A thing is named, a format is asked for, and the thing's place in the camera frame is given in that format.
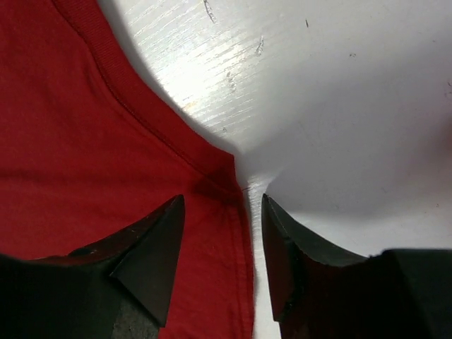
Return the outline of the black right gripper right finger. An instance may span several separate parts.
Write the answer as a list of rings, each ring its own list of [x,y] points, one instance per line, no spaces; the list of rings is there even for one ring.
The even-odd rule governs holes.
[[[283,338],[450,338],[451,251],[360,256],[262,198],[273,319]]]

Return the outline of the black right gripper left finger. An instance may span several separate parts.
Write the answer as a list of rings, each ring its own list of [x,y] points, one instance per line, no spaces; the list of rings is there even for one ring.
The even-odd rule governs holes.
[[[156,338],[170,310],[184,197],[65,256],[1,256],[2,338]]]

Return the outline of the dark red t shirt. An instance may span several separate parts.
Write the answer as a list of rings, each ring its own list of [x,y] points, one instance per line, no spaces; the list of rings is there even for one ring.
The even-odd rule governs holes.
[[[183,195],[161,338],[250,338],[254,269],[234,158],[131,67],[95,1],[1,2],[1,252],[62,255]]]

